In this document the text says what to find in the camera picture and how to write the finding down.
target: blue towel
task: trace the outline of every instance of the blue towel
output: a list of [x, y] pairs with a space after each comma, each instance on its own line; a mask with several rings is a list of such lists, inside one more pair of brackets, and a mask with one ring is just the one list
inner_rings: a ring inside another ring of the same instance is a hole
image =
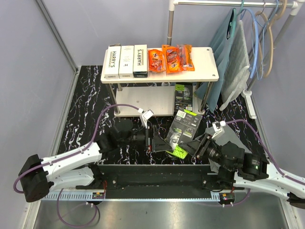
[[[209, 110], [214, 112], [217, 101], [224, 83], [224, 73], [229, 63], [231, 46], [233, 44], [234, 32], [236, 26], [237, 12], [233, 8], [229, 11], [225, 20], [214, 35], [210, 47], [214, 52], [214, 58], [217, 66], [219, 80], [214, 82], [210, 96], [207, 100]], [[196, 91], [195, 95], [203, 99], [208, 83], [203, 83]]]

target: black marble surface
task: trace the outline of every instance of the black marble surface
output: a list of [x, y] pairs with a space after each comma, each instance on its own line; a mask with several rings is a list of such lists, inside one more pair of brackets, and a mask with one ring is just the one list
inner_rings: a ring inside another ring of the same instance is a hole
[[[101, 83], [102, 66], [82, 66], [73, 95], [70, 111], [61, 137], [58, 154], [78, 148], [88, 143], [93, 135], [95, 123], [102, 109], [111, 105], [110, 97], [105, 85]], [[157, 86], [156, 83], [145, 83], [146, 86]], [[122, 86], [139, 86], [134, 83]], [[141, 129], [141, 121], [138, 117], [131, 118], [134, 127]], [[246, 119], [255, 130], [255, 122], [249, 118], [245, 101], [239, 96], [232, 101], [222, 112], [206, 112], [202, 118], [199, 132], [203, 133], [206, 127], [211, 127], [215, 120], [231, 121], [233, 119]], [[114, 118], [113, 109], [109, 110], [99, 123], [97, 135], [107, 131], [117, 119]], [[160, 136], [165, 138], [167, 130], [171, 126], [173, 117], [152, 117], [150, 122], [157, 125]], [[262, 154], [263, 148], [254, 136], [253, 132], [242, 123], [230, 125], [238, 135], [242, 143], [254, 154]], [[173, 159], [164, 152], [150, 153], [143, 145], [127, 145], [99, 162], [99, 164], [203, 164], [190, 156], [184, 160]]]

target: clothing rail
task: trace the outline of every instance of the clothing rail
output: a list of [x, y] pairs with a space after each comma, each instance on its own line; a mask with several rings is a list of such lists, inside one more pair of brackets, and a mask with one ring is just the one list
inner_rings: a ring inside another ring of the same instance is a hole
[[[290, 11], [290, 15], [288, 16], [287, 20], [285, 21], [282, 29], [280, 30], [277, 38], [275, 39], [275, 44], [278, 44], [281, 40], [281, 38], [283, 37], [283, 34], [286, 32], [288, 26], [290, 25], [291, 21], [293, 20], [293, 18], [297, 15], [297, 13], [300, 11], [303, 3], [305, 2], [305, 0], [297, 0], [297, 1], [293, 1], [287, 4], [286, 8], [291, 8]], [[175, 11], [175, 6], [176, 5], [204, 5], [204, 6], [237, 6], [237, 7], [241, 7], [242, 6], [242, 2], [239, 1], [214, 1], [214, 0], [169, 0], [169, 19], [168, 19], [168, 31], [167, 31], [167, 44], [171, 45], [172, 44], [172, 33], [173, 33], [173, 13]], [[283, 5], [282, 2], [280, 2], [278, 4], [278, 8], [281, 8]], [[276, 8], [276, 3], [275, 2], [244, 2], [244, 7], [261, 7], [261, 8], [273, 8], [272, 11], [275, 10]], [[253, 57], [253, 50], [250, 51], [249, 53], [249, 59], [252, 59]], [[249, 112], [249, 116], [253, 119], [256, 118], [256, 114], [254, 111], [254, 107], [253, 107], [253, 103], [251, 100], [251, 88], [253, 87], [253, 85], [255, 84], [255, 82], [257, 81], [257, 77], [254, 76], [254, 78], [252, 79], [249, 87], [243, 91], [242, 96], [245, 98], [246, 100], [246, 104], [247, 104], [247, 108], [248, 108], [248, 112]], [[212, 90], [212, 86], [213, 86], [213, 82], [209, 82], [208, 86], [207, 86], [207, 90], [206, 93], [203, 97], [203, 100], [201, 102], [201, 105], [199, 106], [199, 112], [202, 113], [204, 112], [204, 108], [207, 102], [207, 99], [209, 97], [210, 91]]]

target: white label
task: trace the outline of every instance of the white label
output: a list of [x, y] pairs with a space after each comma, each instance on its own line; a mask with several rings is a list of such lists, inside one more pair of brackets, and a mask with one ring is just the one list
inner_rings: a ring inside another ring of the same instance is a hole
[[177, 116], [178, 116], [178, 117], [181, 117], [181, 118], [185, 118], [186, 112], [183, 112], [183, 111], [180, 111], [180, 110], [179, 110], [179, 111], [177, 112]]

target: black package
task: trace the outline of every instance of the black package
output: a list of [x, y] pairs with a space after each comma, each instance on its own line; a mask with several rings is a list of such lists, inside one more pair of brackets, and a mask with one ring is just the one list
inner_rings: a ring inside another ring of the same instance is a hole
[[193, 86], [176, 84], [175, 86], [175, 112], [179, 108], [183, 108], [188, 111], [193, 110]]
[[201, 118], [201, 115], [179, 108], [165, 141], [172, 149], [175, 149], [179, 143], [192, 141]]

